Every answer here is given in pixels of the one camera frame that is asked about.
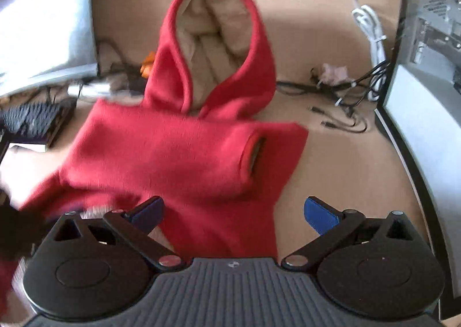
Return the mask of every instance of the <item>keyboard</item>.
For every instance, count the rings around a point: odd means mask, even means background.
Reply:
[[[76,99],[66,99],[65,104],[31,102],[1,110],[0,120],[11,134],[11,144],[46,151],[72,118],[76,106]]]

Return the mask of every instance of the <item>desk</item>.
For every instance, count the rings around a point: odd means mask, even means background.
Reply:
[[[171,1],[93,0],[95,32],[113,38],[129,59],[140,62],[156,50],[158,30]],[[368,41],[350,14],[352,0],[256,1],[273,44],[280,79],[306,81],[310,69],[324,62],[346,65],[355,77],[370,69]],[[377,11],[388,35],[387,45],[393,45],[400,0],[360,1]],[[299,166],[274,211],[280,257],[317,236],[303,218],[303,203],[309,195],[338,210],[354,208],[368,217],[403,210],[424,233],[416,197],[397,153],[374,128],[373,105],[365,103],[361,108],[372,127],[362,135],[321,127],[321,117],[306,109],[313,105],[328,108],[330,102],[276,94],[258,116],[265,121],[297,121],[310,130]],[[17,204],[61,164],[90,109],[85,102],[79,104],[74,120],[48,153],[8,151],[0,172]]]

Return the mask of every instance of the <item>white cable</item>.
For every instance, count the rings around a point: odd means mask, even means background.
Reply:
[[[352,2],[355,6],[355,9],[352,10],[352,17],[370,43],[372,65],[375,67],[386,60],[386,52],[384,51],[383,45],[383,40],[386,39],[386,36],[383,34],[383,27],[371,7],[367,5],[360,6],[359,0],[352,0]],[[374,84],[374,90],[379,91],[384,84],[384,77],[373,77],[370,84]],[[367,98],[370,101],[377,101],[379,95],[370,91],[368,92]]]

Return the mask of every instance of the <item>beige lining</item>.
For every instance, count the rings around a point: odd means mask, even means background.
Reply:
[[[251,33],[251,16],[241,0],[184,0],[176,37],[192,77],[193,110],[241,67]]]

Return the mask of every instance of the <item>red fleece fabric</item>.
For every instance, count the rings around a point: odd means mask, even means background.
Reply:
[[[11,280],[13,279],[16,267],[18,267],[17,262],[0,261],[0,317],[7,310],[8,290],[11,288]]]
[[[165,201],[161,229],[186,259],[277,257],[273,206],[303,152],[307,130],[251,116],[275,93],[273,55],[252,0],[250,52],[190,116],[192,80],[176,39],[174,0],[139,106],[99,100],[65,162],[24,205],[49,216],[80,204],[132,209]]]

